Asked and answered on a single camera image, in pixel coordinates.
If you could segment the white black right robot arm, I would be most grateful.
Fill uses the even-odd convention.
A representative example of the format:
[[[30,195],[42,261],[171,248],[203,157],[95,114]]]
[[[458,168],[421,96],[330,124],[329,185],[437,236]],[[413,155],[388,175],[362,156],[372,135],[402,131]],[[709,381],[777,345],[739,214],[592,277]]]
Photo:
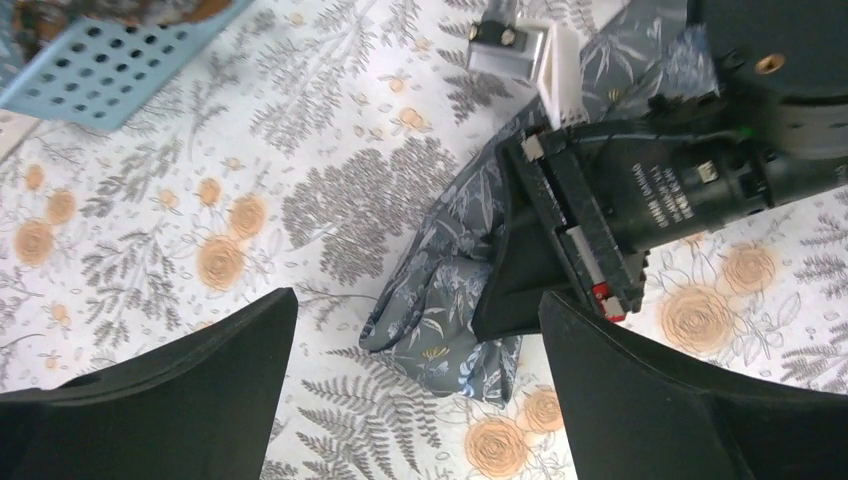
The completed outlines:
[[[847,181],[843,1],[691,1],[718,89],[653,95],[645,114],[563,126],[577,78],[551,26],[491,2],[469,32],[470,69],[534,80],[546,125],[496,148],[504,229],[475,309],[481,341],[537,333],[548,291],[620,322],[637,312],[653,247]]]

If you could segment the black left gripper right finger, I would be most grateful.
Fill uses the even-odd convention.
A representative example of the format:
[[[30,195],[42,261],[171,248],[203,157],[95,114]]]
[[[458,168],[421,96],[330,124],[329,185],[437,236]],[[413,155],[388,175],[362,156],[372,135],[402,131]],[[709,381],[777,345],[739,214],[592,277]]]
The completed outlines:
[[[847,399],[726,370],[546,293],[542,338],[582,479],[843,479]]]

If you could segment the grey leaf pattern tie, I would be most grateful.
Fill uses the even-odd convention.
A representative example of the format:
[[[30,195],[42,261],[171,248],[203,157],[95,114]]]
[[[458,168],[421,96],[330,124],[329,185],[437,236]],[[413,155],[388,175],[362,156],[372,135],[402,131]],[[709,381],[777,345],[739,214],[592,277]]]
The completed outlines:
[[[636,0],[580,53],[586,120],[631,119],[652,96],[692,97],[716,86],[706,37],[686,27],[683,1]],[[496,149],[547,117],[531,100],[433,204],[360,336],[400,373],[438,397],[498,408],[513,396],[522,339],[479,341],[471,322],[504,230]]]

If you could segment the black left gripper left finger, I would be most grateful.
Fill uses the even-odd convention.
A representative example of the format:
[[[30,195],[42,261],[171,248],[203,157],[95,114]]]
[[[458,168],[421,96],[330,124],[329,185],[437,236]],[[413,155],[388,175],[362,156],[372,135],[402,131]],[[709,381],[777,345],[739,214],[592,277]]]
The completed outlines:
[[[135,358],[3,394],[2,477],[258,478],[297,314],[279,288]]]

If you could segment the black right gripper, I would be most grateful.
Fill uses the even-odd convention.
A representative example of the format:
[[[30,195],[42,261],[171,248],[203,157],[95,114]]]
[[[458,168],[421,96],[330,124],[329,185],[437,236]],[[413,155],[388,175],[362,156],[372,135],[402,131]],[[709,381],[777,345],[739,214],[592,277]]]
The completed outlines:
[[[847,182],[847,111],[662,95],[639,118],[527,129],[496,152],[504,230],[471,326],[541,331],[547,291],[613,322],[640,310],[652,248]]]

